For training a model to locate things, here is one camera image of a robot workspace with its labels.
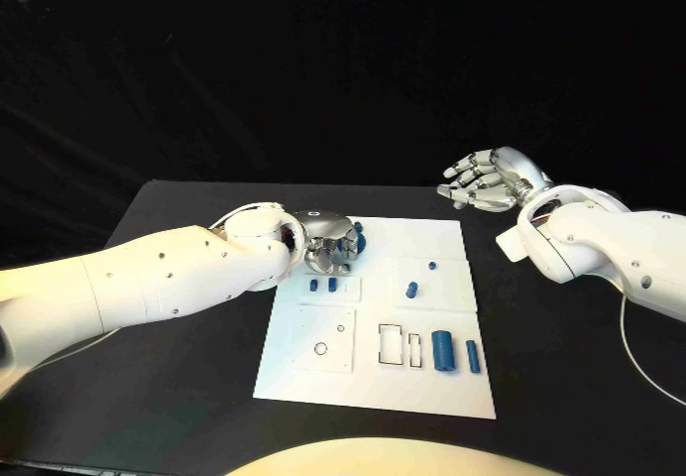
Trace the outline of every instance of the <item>black tabletop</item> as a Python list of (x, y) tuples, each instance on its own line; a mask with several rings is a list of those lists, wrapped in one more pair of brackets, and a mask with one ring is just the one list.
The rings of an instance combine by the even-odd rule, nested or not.
[[(358, 216), (462, 221), (498, 420), (253, 398), (274, 290), (120, 330), (37, 371), (0, 402), (0, 457), (217, 475), (315, 441), (393, 436), (465, 445), (573, 474), (682, 474), (686, 408), (641, 378), (619, 335), (620, 294), (511, 263), (495, 237), (517, 211), (455, 210), (427, 187), (155, 181), (109, 246), (211, 225), (256, 201)], [(686, 324), (632, 304), (645, 370), (686, 396)]]

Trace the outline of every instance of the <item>black backdrop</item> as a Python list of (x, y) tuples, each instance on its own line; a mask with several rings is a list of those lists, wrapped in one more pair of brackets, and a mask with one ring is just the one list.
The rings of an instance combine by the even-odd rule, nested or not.
[(681, 37), (626, 2), (5, 1), (0, 266), (99, 249), (152, 179), (436, 185), (504, 145), (684, 213)]

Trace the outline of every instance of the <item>white robotic arm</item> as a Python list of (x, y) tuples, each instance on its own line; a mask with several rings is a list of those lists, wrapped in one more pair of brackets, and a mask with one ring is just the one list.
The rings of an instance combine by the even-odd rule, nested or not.
[(531, 159), (504, 147), (468, 156), (445, 172), (437, 191), (489, 211), (522, 205), (518, 225), (498, 238), (509, 259), (530, 256), (557, 283), (577, 276), (610, 280), (628, 298), (686, 321), (686, 218), (632, 212), (597, 189), (556, 186)]
[(0, 272), (0, 398), (60, 351), (113, 329), (189, 315), (274, 287), (303, 261), (344, 274), (362, 235), (351, 219), (247, 205), (211, 229), (164, 231), (86, 256)]

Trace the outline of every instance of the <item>blue cylinder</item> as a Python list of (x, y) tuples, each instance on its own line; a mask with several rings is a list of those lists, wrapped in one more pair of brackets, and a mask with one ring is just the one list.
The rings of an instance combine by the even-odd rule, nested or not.
[(420, 289), (420, 285), (416, 282), (411, 282), (411, 285), (409, 286), (409, 290), (406, 292), (406, 296), (410, 299), (414, 299), (416, 296), (419, 295), (419, 289)]
[(453, 336), (447, 330), (432, 333), (433, 367), (442, 372), (455, 370)]
[(479, 366), (479, 353), (476, 352), (476, 342), (468, 340), (468, 355), (469, 355), (469, 370), (473, 374), (482, 372), (482, 367)]

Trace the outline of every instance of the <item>cable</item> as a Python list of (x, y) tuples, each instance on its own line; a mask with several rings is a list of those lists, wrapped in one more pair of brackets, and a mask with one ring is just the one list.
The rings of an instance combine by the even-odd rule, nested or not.
[(41, 365), (38, 365), (31, 371), (29, 373), (35, 372), (37, 370), (40, 370), (42, 367), (45, 367), (47, 365), (51, 365), (51, 364), (55, 364), (55, 362), (58, 362), (60, 360), (66, 359), (67, 357), (71, 357), (73, 355), (78, 354), (80, 352), (83, 352), (83, 350), (87, 350), (90, 347), (94, 347), (107, 337), (110, 337), (110, 335), (120, 329), (122, 327), (117, 327), (115, 330), (112, 330), (96, 342), (93, 342), (91, 344), (86, 345), (84, 347), (81, 347), (80, 349), (77, 349), (76, 351), (70, 352), (68, 354), (66, 355), (61, 355), (58, 358), (55, 358), (54, 360), (50, 360), (48, 362), (44, 362)]
[(636, 362), (636, 359), (633, 358), (632, 351), (629, 350), (629, 343), (626, 342), (626, 333), (625, 333), (625, 308), (626, 308), (626, 295), (622, 297), (622, 311), (619, 315), (619, 330), (622, 332), (622, 342), (625, 343), (625, 350), (626, 354), (629, 355), (629, 358), (632, 359), (633, 365), (636, 367), (636, 370), (641, 372), (641, 375), (643, 378), (651, 382), (651, 385), (675, 401), (679, 402), (684, 406), (686, 406), (686, 402), (677, 398), (651, 379), (651, 377), (646, 375), (643, 372), (643, 369), (641, 368), (639, 363)]

